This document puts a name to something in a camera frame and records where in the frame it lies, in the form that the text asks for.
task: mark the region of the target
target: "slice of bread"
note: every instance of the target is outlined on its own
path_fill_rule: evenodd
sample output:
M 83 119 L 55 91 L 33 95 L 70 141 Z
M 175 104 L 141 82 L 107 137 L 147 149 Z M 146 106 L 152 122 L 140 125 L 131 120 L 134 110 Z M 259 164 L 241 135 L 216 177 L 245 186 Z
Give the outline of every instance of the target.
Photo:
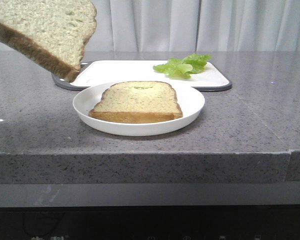
M 73 82 L 96 14 L 90 0 L 0 0 L 0 42 Z
M 88 115 L 125 124 L 158 123 L 181 118 L 176 91 L 166 82 L 127 81 L 112 85 Z

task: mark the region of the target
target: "bread slice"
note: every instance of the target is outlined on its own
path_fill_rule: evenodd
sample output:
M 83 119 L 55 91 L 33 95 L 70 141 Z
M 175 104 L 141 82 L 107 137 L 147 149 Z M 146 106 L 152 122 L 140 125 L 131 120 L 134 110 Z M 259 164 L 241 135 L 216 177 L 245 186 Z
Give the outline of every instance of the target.
M 112 85 L 90 110 L 90 117 L 126 124 L 158 123 L 181 118 L 176 91 L 166 82 L 127 81 Z
M 96 14 L 90 0 L 0 0 L 0 42 L 72 82 Z

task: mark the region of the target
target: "curtain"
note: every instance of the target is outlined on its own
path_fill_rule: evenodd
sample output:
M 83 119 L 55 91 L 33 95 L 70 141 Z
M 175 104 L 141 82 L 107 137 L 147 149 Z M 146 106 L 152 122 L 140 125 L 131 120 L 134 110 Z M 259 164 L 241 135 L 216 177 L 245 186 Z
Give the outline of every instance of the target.
M 86 51 L 300 51 L 300 0 L 91 1 Z

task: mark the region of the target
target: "green lettuce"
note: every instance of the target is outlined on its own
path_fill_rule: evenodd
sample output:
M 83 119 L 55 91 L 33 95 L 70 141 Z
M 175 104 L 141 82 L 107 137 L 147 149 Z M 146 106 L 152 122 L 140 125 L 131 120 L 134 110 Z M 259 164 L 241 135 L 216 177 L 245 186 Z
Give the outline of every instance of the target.
M 189 79 L 190 74 L 199 74 L 204 71 L 210 55 L 198 55 L 193 53 L 180 60 L 169 58 L 165 64 L 155 65 L 153 69 L 158 73 L 163 73 L 171 79 Z

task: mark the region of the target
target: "granite countertop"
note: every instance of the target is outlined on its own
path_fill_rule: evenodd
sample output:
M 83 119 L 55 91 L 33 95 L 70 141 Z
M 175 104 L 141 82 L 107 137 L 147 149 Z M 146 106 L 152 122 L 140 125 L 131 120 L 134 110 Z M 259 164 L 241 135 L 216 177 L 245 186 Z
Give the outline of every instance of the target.
M 87 52 L 84 61 L 189 52 Z M 211 52 L 232 89 L 203 92 L 190 125 L 118 136 L 84 124 L 78 93 L 16 51 L 0 51 L 0 184 L 300 181 L 300 52 Z

